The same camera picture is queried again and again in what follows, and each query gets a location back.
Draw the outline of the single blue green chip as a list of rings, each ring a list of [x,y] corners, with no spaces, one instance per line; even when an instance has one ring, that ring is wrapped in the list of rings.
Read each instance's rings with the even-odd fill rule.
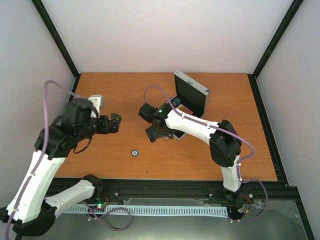
[[[131,151],[131,156],[132,156],[132,157],[137,157],[138,155],[139,155],[139,151],[138,151],[138,150],[133,149],[133,150]]]

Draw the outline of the playing card deck box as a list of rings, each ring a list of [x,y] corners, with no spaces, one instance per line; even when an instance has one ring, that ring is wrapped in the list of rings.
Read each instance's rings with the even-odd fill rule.
[[[186,113],[186,114],[193,115],[193,112],[190,109],[188,109],[187,107],[183,106],[183,105],[180,106],[178,109],[180,111]]]

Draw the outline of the aluminium poker case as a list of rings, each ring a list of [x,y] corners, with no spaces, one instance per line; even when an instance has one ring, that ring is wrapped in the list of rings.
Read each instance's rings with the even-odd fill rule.
[[[208,110],[211,91],[180,70],[174,72],[175,96],[181,104],[193,112],[192,116],[203,118]]]

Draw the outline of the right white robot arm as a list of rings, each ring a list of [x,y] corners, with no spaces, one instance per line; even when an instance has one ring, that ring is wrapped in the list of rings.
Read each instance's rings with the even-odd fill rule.
[[[177,132],[206,143],[211,159],[221,167],[223,190],[219,191],[219,197],[230,203],[236,201],[242,185],[238,171],[242,141],[236,138],[235,129],[229,121],[207,121],[172,108],[168,103],[160,108],[144,103],[138,116],[150,124],[145,132],[152,143],[160,138],[173,139]]]

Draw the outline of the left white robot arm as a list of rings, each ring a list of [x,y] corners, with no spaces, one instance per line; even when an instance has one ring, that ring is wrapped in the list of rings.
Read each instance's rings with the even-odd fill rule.
[[[0,220],[22,237],[46,233],[55,220],[74,205],[104,195],[104,182],[88,174],[72,187],[46,197],[49,186],[70,152],[79,154],[79,142],[91,141],[95,134],[115,134],[122,117],[116,113],[101,115],[104,99],[100,95],[75,98],[68,102],[63,115],[55,118],[40,133],[34,144],[31,164],[11,203],[0,209]]]

